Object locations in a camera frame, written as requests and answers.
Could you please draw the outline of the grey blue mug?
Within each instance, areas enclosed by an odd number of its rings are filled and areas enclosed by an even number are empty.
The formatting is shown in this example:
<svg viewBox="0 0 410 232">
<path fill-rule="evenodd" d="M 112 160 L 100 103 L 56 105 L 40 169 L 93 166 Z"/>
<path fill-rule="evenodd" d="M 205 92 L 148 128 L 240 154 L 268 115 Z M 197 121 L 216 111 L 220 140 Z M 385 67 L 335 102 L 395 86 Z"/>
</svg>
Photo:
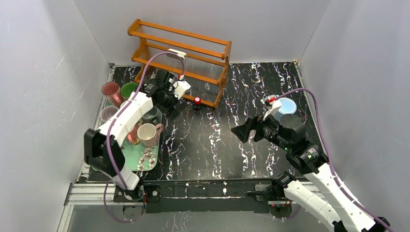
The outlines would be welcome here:
<svg viewBox="0 0 410 232">
<path fill-rule="evenodd" d="M 156 107 L 152 108 L 150 111 L 148 111 L 147 113 L 145 113 L 140 121 L 144 124 L 144 123 L 150 123 L 150 124 L 157 124 L 157 114 L 158 114 L 158 109 Z"/>
</svg>

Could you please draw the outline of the pale pink faceted mug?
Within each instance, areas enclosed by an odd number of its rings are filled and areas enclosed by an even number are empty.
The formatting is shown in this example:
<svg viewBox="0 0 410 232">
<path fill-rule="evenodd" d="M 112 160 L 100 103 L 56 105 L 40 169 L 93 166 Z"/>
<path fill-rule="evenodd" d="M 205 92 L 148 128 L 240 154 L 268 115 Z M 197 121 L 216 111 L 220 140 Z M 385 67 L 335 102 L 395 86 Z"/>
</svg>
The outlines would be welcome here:
<svg viewBox="0 0 410 232">
<path fill-rule="evenodd" d="M 157 125 L 145 123 L 138 128 L 137 136 L 145 147 L 154 148 L 162 131 L 163 125 L 161 123 Z"/>
</svg>

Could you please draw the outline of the light blue mug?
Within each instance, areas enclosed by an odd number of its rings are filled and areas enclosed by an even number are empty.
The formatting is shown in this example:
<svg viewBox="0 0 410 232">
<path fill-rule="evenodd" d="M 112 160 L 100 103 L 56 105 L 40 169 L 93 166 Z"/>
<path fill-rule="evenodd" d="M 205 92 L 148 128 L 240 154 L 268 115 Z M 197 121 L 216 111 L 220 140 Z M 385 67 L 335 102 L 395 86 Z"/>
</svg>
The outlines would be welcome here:
<svg viewBox="0 0 410 232">
<path fill-rule="evenodd" d="M 279 99 L 279 102 L 281 103 L 281 107 L 274 114 L 275 120 L 279 121 L 283 115 L 292 115 L 297 111 L 297 105 L 292 99 L 283 97 Z"/>
</svg>

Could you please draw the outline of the green mug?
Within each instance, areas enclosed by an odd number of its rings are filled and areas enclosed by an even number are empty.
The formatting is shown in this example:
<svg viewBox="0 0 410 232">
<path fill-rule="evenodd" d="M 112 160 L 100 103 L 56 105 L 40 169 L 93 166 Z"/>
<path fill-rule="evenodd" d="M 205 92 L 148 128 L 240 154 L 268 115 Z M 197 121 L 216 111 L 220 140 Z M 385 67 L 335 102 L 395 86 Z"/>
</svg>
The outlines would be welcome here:
<svg viewBox="0 0 410 232">
<path fill-rule="evenodd" d="M 129 82 L 129 83 L 124 84 L 120 90 L 123 100 L 124 101 L 128 100 L 131 94 L 137 89 L 137 87 L 138 87 L 138 83 L 135 83 L 135 82 Z"/>
</svg>

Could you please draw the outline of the pink ghost pattern mug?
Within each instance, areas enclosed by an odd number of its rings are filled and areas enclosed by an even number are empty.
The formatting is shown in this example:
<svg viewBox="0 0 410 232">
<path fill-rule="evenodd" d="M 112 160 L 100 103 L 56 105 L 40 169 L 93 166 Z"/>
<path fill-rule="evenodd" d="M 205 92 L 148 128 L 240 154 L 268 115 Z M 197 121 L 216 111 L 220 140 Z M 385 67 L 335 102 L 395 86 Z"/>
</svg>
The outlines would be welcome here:
<svg viewBox="0 0 410 232">
<path fill-rule="evenodd" d="M 115 107 L 120 107 L 124 102 L 120 92 L 121 88 L 116 82 L 107 82 L 102 86 L 102 94 L 107 98 L 108 102 Z"/>
</svg>

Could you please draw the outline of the mauve mug white logo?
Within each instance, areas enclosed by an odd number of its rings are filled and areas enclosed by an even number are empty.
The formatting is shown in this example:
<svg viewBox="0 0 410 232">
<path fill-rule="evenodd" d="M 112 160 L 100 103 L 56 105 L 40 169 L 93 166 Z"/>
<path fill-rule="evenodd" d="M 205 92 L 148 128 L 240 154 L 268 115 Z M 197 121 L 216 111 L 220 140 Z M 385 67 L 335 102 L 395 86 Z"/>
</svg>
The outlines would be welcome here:
<svg viewBox="0 0 410 232">
<path fill-rule="evenodd" d="M 115 106 L 107 106 L 103 108 L 100 112 L 100 120 L 102 122 L 108 121 L 112 116 L 114 116 L 118 111 L 118 108 Z"/>
</svg>

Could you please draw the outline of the small pink cup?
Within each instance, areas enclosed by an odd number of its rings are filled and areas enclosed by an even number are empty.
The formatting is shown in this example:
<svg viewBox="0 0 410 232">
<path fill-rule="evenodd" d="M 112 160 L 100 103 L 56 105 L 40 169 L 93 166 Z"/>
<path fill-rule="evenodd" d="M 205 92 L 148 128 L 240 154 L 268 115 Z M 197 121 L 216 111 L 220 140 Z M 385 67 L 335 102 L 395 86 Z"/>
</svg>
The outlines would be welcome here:
<svg viewBox="0 0 410 232">
<path fill-rule="evenodd" d="M 137 125 L 134 125 L 131 131 L 127 134 L 127 139 L 131 144 L 137 145 L 139 143 L 137 131 L 138 131 Z"/>
</svg>

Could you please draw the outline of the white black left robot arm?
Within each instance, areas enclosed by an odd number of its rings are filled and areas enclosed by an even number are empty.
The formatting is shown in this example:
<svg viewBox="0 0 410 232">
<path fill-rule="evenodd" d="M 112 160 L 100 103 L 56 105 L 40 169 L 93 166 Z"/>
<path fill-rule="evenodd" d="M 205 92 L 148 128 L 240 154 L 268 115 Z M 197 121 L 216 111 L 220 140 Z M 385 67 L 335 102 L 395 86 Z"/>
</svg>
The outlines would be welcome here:
<svg viewBox="0 0 410 232">
<path fill-rule="evenodd" d="M 140 178 L 126 165 L 121 145 L 137 122 L 157 108 L 170 120 L 185 108 L 180 102 L 191 86 L 170 72 L 139 84 L 128 102 L 108 121 L 84 134 L 85 163 L 113 180 L 123 190 L 135 191 Z"/>
</svg>

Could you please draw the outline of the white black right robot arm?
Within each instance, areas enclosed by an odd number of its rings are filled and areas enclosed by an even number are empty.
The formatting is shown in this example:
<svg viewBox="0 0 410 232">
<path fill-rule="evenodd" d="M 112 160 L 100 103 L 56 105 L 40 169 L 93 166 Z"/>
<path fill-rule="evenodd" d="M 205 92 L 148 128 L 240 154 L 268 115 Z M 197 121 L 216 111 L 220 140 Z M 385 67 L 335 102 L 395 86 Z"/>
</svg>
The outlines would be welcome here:
<svg viewBox="0 0 410 232">
<path fill-rule="evenodd" d="M 308 179 L 323 195 L 308 190 L 289 172 L 283 172 L 264 190 L 247 192 L 248 196 L 286 198 L 311 213 L 331 232 L 385 232 L 389 223 L 384 217 L 372 216 L 354 198 L 331 171 L 329 158 L 321 147 L 306 138 L 306 127 L 296 115 L 284 115 L 279 121 L 272 116 L 249 117 L 231 132 L 243 143 L 254 130 L 254 142 L 261 139 L 286 151 L 286 160 Z"/>
</svg>

